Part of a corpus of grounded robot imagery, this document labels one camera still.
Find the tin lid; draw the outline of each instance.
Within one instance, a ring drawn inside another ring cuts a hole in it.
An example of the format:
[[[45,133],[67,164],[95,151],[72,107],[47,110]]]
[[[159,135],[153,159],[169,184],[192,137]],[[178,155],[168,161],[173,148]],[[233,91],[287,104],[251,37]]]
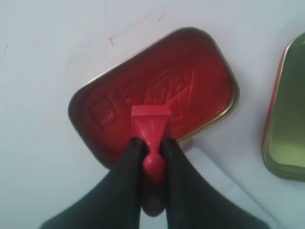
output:
[[[215,42],[183,28],[81,88],[69,117],[93,154],[111,167],[131,137],[133,105],[168,105],[172,135],[183,140],[228,115],[239,88]]]
[[[305,33],[283,53],[262,148],[272,172],[305,178]]]

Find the white surface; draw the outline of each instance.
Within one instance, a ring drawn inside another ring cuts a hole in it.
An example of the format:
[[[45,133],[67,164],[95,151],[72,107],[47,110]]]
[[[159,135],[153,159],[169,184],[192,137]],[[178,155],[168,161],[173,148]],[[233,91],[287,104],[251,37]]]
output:
[[[68,120],[73,93],[195,26],[215,39],[241,88],[232,115],[195,145],[288,229],[303,229],[305,183],[270,174],[260,144],[280,56],[305,31],[304,9],[304,0],[0,0],[0,228],[37,228],[106,174]]]

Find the rounded rectangular tin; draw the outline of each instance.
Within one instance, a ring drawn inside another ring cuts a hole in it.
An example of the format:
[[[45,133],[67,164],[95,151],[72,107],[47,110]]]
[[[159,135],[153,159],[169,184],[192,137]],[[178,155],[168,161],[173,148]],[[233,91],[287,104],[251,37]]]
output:
[[[305,33],[285,49],[277,73],[262,152],[273,173],[305,179]]]
[[[93,154],[111,167],[131,137],[133,105],[168,105],[173,137],[181,141],[228,115],[238,97],[212,38],[182,28],[82,87],[69,117]]]

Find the metal tin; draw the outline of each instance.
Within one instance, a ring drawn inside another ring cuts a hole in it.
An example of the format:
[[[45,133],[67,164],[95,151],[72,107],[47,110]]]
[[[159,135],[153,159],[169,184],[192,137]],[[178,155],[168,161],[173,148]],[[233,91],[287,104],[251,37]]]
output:
[[[285,49],[270,102],[262,152],[273,173],[305,179],[305,33]]]
[[[131,137],[133,105],[168,105],[172,135],[182,141],[227,116],[238,98],[213,39],[182,28],[82,87],[69,117],[92,153],[111,167]]]

